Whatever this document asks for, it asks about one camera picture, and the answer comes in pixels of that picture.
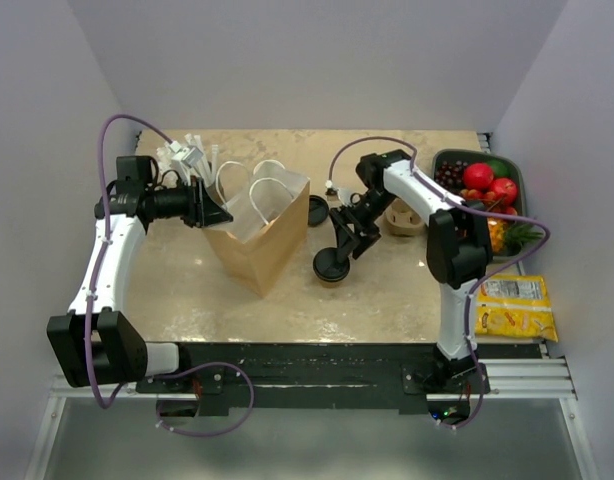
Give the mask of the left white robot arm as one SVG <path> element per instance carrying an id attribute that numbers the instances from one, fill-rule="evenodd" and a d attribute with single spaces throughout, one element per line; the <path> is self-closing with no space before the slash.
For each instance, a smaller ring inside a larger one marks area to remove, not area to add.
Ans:
<path id="1" fill-rule="evenodd" d="M 226 224 L 233 217 L 191 177 L 159 189 L 149 156 L 122 156 L 117 178 L 95 206 L 95 242 L 85 278 L 67 312 L 53 316 L 47 336 L 67 382 L 85 387 L 158 376 L 172 392 L 187 390 L 194 368 L 174 343 L 147 343 L 123 313 L 130 273 L 148 228 L 178 218 L 192 228 Z"/>

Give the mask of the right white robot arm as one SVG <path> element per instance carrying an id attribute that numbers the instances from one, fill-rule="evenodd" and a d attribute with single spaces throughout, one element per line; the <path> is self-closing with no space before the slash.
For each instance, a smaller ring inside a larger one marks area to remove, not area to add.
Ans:
<path id="1" fill-rule="evenodd" d="M 426 265 L 441 289 L 438 363 L 432 379 L 439 390 L 456 392 L 467 382 L 468 372 L 480 367 L 473 338 L 473 295 L 493 260 L 484 207 L 465 204 L 440 188 L 402 150 L 363 156 L 356 174 L 366 192 L 329 210 L 336 245 L 315 255 L 314 273 L 328 285 L 344 280 L 351 261 L 381 238 L 377 219 L 394 201 L 403 201 L 427 226 Z"/>

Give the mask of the brown paper bag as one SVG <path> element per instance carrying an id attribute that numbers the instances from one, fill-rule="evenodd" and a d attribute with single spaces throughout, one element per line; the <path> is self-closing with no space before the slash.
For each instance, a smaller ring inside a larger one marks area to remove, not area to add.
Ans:
<path id="1" fill-rule="evenodd" d="M 233 217 L 204 230 L 227 274 L 266 296 L 307 237 L 310 179 L 280 161 L 259 162 L 223 208 Z"/>

